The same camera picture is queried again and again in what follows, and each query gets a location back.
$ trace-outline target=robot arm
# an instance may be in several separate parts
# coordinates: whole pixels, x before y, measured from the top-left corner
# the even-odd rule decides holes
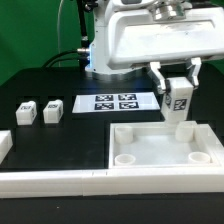
[[[99,0],[89,76],[124,79],[147,67],[164,94],[161,112],[169,123],[187,118],[201,61],[224,57],[224,10],[194,8],[182,0]],[[188,76],[165,80],[162,65],[185,63]]]

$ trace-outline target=white paper sheet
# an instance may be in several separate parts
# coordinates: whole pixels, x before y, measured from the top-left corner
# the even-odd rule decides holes
[[[73,113],[159,110],[153,92],[77,95]]]

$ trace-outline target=white tray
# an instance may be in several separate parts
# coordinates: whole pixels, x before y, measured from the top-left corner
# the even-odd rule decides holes
[[[224,158],[218,158],[217,153],[222,149],[222,145],[209,125],[197,125],[194,121],[184,123],[193,129],[191,141],[177,140],[177,126],[164,122],[112,124],[109,168],[221,166]],[[132,129],[133,137],[125,144],[118,143],[115,136],[117,129],[123,129],[124,141],[128,139],[125,136],[126,129]],[[197,155],[202,156],[206,153],[210,162],[199,160],[192,163],[189,156],[192,156],[193,152],[199,152]],[[119,158],[123,158],[123,161],[115,164],[115,160]]]

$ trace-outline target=small white block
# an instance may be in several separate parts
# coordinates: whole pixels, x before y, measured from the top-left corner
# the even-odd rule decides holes
[[[12,135],[10,131],[0,131],[0,164],[12,147]]]
[[[29,101],[22,103],[16,111],[16,119],[18,125],[30,125],[33,123],[37,115],[36,103]]]
[[[44,123],[59,123],[63,115],[63,102],[61,100],[49,101],[44,108]]]

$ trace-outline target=white container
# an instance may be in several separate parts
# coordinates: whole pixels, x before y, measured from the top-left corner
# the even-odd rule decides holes
[[[115,166],[128,166],[135,163],[136,158],[130,154],[121,154],[115,157]]]
[[[115,127],[115,140],[119,144],[129,144],[133,141],[133,128],[129,125]]]
[[[188,155],[188,162],[192,164],[207,164],[211,162],[211,157],[204,152],[192,152]]]

